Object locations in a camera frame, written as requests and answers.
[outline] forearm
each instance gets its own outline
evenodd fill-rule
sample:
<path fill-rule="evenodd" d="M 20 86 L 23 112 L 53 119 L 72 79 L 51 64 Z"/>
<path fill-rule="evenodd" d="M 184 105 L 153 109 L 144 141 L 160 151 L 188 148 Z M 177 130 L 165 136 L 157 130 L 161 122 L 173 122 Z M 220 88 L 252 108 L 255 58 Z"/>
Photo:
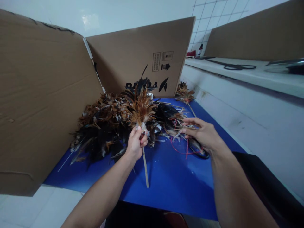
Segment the forearm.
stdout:
<path fill-rule="evenodd" d="M 214 196 L 221 227 L 278 227 L 228 148 L 211 154 Z"/>
<path fill-rule="evenodd" d="M 98 227 L 118 202 L 136 159 L 124 154 L 82 197 L 62 227 Z"/>

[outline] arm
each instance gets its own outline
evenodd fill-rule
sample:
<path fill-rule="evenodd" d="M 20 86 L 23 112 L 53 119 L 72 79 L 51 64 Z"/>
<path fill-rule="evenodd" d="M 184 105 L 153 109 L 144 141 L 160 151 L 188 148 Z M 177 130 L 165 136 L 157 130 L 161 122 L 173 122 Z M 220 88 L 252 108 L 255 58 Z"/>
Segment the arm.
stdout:
<path fill-rule="evenodd" d="M 142 156 L 140 147 L 147 145 L 147 136 L 139 140 L 142 130 L 133 128 L 126 153 L 82 197 L 62 225 L 65 227 L 99 227 L 118 202 L 123 186 L 136 161 Z"/>
<path fill-rule="evenodd" d="M 278 227 L 214 126 L 198 118 L 186 118 L 183 125 L 199 127 L 198 130 L 185 128 L 183 132 L 186 137 L 195 137 L 210 154 L 221 227 Z"/>

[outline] scissors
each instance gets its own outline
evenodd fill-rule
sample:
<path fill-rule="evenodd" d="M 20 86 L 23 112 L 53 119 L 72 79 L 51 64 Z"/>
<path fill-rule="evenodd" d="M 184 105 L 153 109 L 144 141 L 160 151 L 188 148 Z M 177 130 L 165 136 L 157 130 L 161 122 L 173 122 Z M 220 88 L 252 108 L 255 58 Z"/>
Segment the scissors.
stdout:
<path fill-rule="evenodd" d="M 194 152 L 196 156 L 202 159 L 208 159 L 209 158 L 209 153 L 206 152 L 203 148 L 202 145 L 195 139 L 195 138 L 190 138 L 189 139 L 189 148 Z"/>
<path fill-rule="evenodd" d="M 218 61 L 214 61 L 214 60 L 210 60 L 210 59 L 206 59 L 209 62 L 214 62 L 220 65 L 224 65 L 224 69 L 226 70 L 251 70 L 251 69 L 255 69 L 257 66 L 253 66 L 253 65 L 243 65 L 243 64 L 230 64 L 230 63 L 222 63 L 222 62 L 218 62 Z"/>

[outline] left hand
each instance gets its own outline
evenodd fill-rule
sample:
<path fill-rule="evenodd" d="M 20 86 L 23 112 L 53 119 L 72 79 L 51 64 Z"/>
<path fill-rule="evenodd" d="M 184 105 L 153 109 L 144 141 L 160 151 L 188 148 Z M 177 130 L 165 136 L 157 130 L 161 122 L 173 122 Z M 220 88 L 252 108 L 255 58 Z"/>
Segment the left hand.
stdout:
<path fill-rule="evenodd" d="M 141 134 L 142 134 L 142 128 L 140 126 L 134 127 L 130 133 L 128 140 L 128 147 L 126 154 L 135 157 L 136 160 L 140 159 L 140 157 L 143 154 L 142 147 L 148 144 L 148 137 L 144 135 L 142 139 L 140 139 Z"/>

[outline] white floor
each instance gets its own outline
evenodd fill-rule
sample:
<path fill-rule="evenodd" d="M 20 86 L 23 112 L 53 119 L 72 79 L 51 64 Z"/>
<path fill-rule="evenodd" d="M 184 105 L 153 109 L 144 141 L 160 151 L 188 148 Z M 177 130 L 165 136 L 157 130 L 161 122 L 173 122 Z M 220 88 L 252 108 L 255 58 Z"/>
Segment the white floor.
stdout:
<path fill-rule="evenodd" d="M 33 197 L 0 195 L 1 228 L 59 228 L 83 193 L 41 186 Z"/>

